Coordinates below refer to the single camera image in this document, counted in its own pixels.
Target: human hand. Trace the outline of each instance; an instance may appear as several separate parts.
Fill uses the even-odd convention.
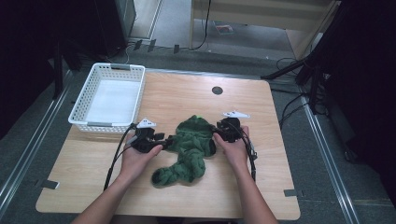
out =
[[[248,141],[248,126],[241,126],[242,134]],[[224,149],[224,154],[233,169],[248,168],[248,153],[245,143],[242,139],[238,139],[234,143],[224,142],[218,133],[213,133],[215,141]]]
[[[127,142],[133,136],[133,134],[129,133],[125,142]],[[158,145],[154,147],[149,153],[139,152],[129,145],[124,145],[123,148],[125,149],[127,147],[128,149],[122,153],[122,164],[120,174],[117,179],[127,181],[128,184],[131,184],[143,173],[149,161],[158,155],[158,153],[160,153],[160,151],[163,149],[163,146]]]

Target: forearm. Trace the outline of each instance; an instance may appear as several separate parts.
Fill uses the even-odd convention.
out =
[[[250,176],[248,167],[235,167],[234,172],[246,223],[277,223],[273,212]]]
[[[72,223],[109,223],[128,186],[126,180],[116,179]]]

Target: gray floor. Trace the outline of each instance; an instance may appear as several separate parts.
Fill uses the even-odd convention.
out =
[[[136,18],[131,38],[151,39],[163,0],[134,0]]]
[[[165,13],[171,11],[169,8],[166,9],[166,6],[171,6],[171,2],[170,0],[163,1],[163,8],[160,11],[153,38],[157,39],[158,47],[173,47],[175,44],[180,44],[181,47],[186,44],[187,47],[186,30],[188,33],[188,29],[174,23],[184,20],[170,19],[175,15]],[[185,2],[177,3],[181,7],[187,4]],[[194,42],[194,46],[200,44],[198,39],[203,34],[201,22],[196,21],[195,23],[197,41]],[[260,76],[269,75],[277,70],[276,61],[278,59],[292,57],[290,44],[285,39],[286,34],[282,30],[239,27],[237,24],[231,24],[231,26],[235,28],[235,32],[239,29],[251,29],[251,32],[257,33],[253,32],[248,36],[242,35],[239,38],[239,32],[234,36],[220,36],[217,35],[217,30],[211,29],[207,39],[208,44],[204,44],[201,51],[184,50],[178,54],[174,54],[173,49],[167,48],[156,48],[152,52],[148,52],[147,46],[142,46],[139,50],[129,48],[129,63],[142,64],[147,68],[222,73],[229,77],[259,79]],[[254,41],[247,41],[250,36],[266,36],[266,38],[262,41],[260,38],[252,37]],[[111,60],[115,63],[125,63],[127,56],[120,54]],[[41,189],[35,187],[35,182],[37,179],[47,178],[50,174],[52,165],[71,126],[67,122],[67,117],[72,109],[72,102],[77,99],[79,90],[92,66],[91,61],[84,60],[83,62],[83,68],[79,72],[73,72],[70,91],[41,142],[25,178],[1,219],[1,223],[69,223],[76,216],[75,214],[38,213],[35,210],[35,202]],[[280,66],[283,67],[287,64],[289,63],[282,62]],[[270,85],[273,89],[298,91],[298,87],[293,82],[294,77],[294,74],[289,74],[270,81]],[[35,132],[35,127],[51,103],[52,92],[53,86],[50,86],[24,113],[8,135],[0,141],[2,154],[0,183],[3,184],[7,179],[29,143],[30,137]],[[295,93],[273,91],[276,113],[279,118],[285,105],[295,96]],[[294,102],[288,111],[301,104],[301,101]],[[343,155],[343,144],[333,129],[331,120],[326,116],[317,116],[317,118],[360,223],[396,223],[395,209],[391,205],[377,173],[364,164],[347,162]],[[322,159],[317,139],[304,110],[297,111],[285,122],[282,137],[295,188],[302,193],[298,197],[302,215],[298,220],[281,221],[281,223],[347,223]]]

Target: black stand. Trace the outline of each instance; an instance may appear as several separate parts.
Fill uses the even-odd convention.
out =
[[[351,1],[343,1],[338,8],[332,23],[330,24],[327,31],[323,34],[323,37],[319,40],[315,49],[305,58],[297,61],[296,63],[292,63],[291,65],[271,74],[268,76],[262,76],[261,79],[275,79],[277,77],[281,77],[288,72],[297,69],[302,66],[302,69],[297,74],[295,78],[297,85],[304,85],[309,78],[313,77],[311,83],[311,92],[310,92],[310,100],[309,106],[312,109],[314,114],[317,114],[315,109],[316,104],[316,93],[318,88],[318,80],[320,76],[322,76],[322,68],[320,66],[321,63],[324,63],[324,59],[326,57],[326,51],[331,47],[332,40],[334,39],[334,35],[336,34],[336,30],[341,24],[343,18],[348,13]]]
[[[58,38],[55,40],[53,65],[55,70],[55,92],[52,99],[57,99],[64,88],[62,59],[64,59],[71,70],[79,70],[81,68],[82,63],[77,52],[87,55],[95,62],[99,63],[103,61],[99,56],[89,52],[87,49],[84,49],[81,45],[70,39],[62,40],[61,38]]]

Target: wire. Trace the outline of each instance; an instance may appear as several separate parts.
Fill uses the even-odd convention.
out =
[[[278,91],[278,92],[285,92],[285,93],[292,93],[292,94],[301,94],[300,92],[297,92],[297,91],[284,91],[284,90],[274,89],[274,88],[271,88],[271,91]]]
[[[111,175],[112,175],[112,173],[113,173],[113,168],[114,168],[114,165],[116,164],[117,159],[120,157],[120,155],[121,155],[126,149],[128,149],[128,147],[125,148],[125,149],[120,153],[120,155],[119,155],[119,151],[120,151],[120,148],[121,148],[121,146],[122,146],[123,140],[125,139],[125,136],[127,135],[127,133],[128,133],[129,131],[132,130],[132,128],[134,128],[134,124],[133,124],[133,123],[126,129],[125,133],[123,134],[123,136],[122,136],[122,138],[121,138],[121,140],[120,140],[119,146],[117,147],[117,150],[116,150],[116,154],[114,155],[113,162],[111,162],[111,166],[110,166],[110,168],[108,169],[107,177],[106,177],[106,183],[105,183],[105,186],[104,186],[104,188],[103,188],[103,191],[105,191],[105,190],[108,188],[108,184],[109,184],[109,182],[110,182],[110,178],[111,178]]]
[[[126,61],[126,63],[124,63],[124,64],[127,64],[127,63],[129,62],[128,48],[130,48],[131,46],[134,46],[134,43],[133,43],[132,45],[128,45],[128,46],[125,48],[125,54],[126,54],[126,56],[127,56],[127,61]],[[113,55],[113,56],[111,56],[111,57],[106,57],[106,60],[108,60],[110,63],[113,63],[113,62],[110,60],[110,58],[116,56],[117,54],[115,54],[115,55]]]
[[[246,141],[244,135],[242,135],[242,133],[239,131],[238,128],[236,128],[235,126],[233,126],[233,125],[232,125],[230,122],[228,122],[228,121],[225,121],[225,120],[224,120],[224,122],[227,123],[227,124],[229,124],[231,127],[233,127],[233,129],[234,129],[236,132],[238,132],[238,134],[239,134],[240,136],[242,136],[241,138],[242,138],[242,141],[244,141],[244,143],[245,143],[245,148],[246,148],[246,150],[247,150],[248,160],[249,160],[249,162],[250,162],[250,168],[251,168],[250,173],[251,173],[251,177],[253,178],[254,181],[256,181],[256,165],[254,164],[254,159],[253,159],[253,156],[251,155],[251,149],[252,149],[252,148],[251,148],[251,142],[250,142],[250,139],[249,139],[248,135],[242,130],[242,133],[245,134],[245,137],[246,137],[246,139],[248,140],[248,143],[247,143],[247,141]]]
[[[113,55],[111,56],[106,56],[106,59],[109,60],[110,58],[114,58],[115,56],[117,56],[120,53],[121,49],[118,49],[117,52],[115,52]]]
[[[204,16],[204,10],[203,10],[203,4],[204,1],[200,1],[200,9],[201,9],[201,17]],[[202,30],[205,31],[205,26],[204,26],[204,20],[201,20],[201,27]],[[204,51],[206,51],[209,48],[209,43],[206,42],[206,48],[204,49]]]
[[[289,105],[291,105],[294,101],[296,101],[298,98],[302,97],[302,96],[305,95],[305,94],[306,94],[306,93],[301,93],[301,94],[299,94],[297,97],[295,97],[295,98],[292,99],[290,102],[288,102],[288,103],[286,104],[285,108],[283,108],[282,117],[281,117],[281,120],[279,121],[280,130],[282,130],[283,122],[285,122],[285,120],[288,119],[288,118],[291,116],[291,114],[292,114],[292,113],[289,114],[289,115],[285,118],[285,113],[286,113],[286,110],[288,109]]]
[[[276,61],[276,68],[277,68],[278,70],[280,70],[279,63],[280,63],[282,60],[286,60],[286,59],[291,59],[291,60],[292,60],[292,61],[290,62],[289,65],[291,65],[292,63],[296,63],[296,62],[297,62],[297,60],[294,59],[294,58],[281,58],[281,59],[279,59],[279,60]]]
[[[326,115],[327,116],[327,115],[329,115],[328,109],[327,109],[326,104],[325,104],[327,95],[326,95],[326,91],[324,90],[324,87],[322,87],[320,85],[320,83],[318,84],[318,90],[320,92],[317,92],[317,94],[316,94],[316,99],[317,100],[315,101],[315,105],[314,105],[315,112],[318,115]],[[323,107],[323,109],[320,109],[323,112],[318,111],[318,108],[317,108],[318,105],[321,105]]]
[[[282,126],[283,126],[283,122],[288,119],[289,117],[291,117],[292,114],[294,114],[295,112],[297,112],[298,110],[302,109],[305,105],[308,105],[309,103],[305,103],[303,105],[299,105],[297,108],[293,109],[292,111],[289,112],[289,114],[287,114],[286,116],[284,116],[282,118],[282,122],[279,123],[280,129],[282,130]]]
[[[209,20],[209,12],[210,12],[210,5],[211,5],[211,3],[212,3],[212,0],[209,0],[209,6],[207,7],[207,13],[206,13],[205,38],[204,38],[204,41],[202,41],[202,43],[201,43],[200,46],[198,46],[198,47],[196,47],[196,48],[193,48],[193,49],[191,49],[191,50],[197,50],[197,49],[199,49],[199,48],[205,43],[205,41],[206,41],[206,37],[207,37],[207,21]]]

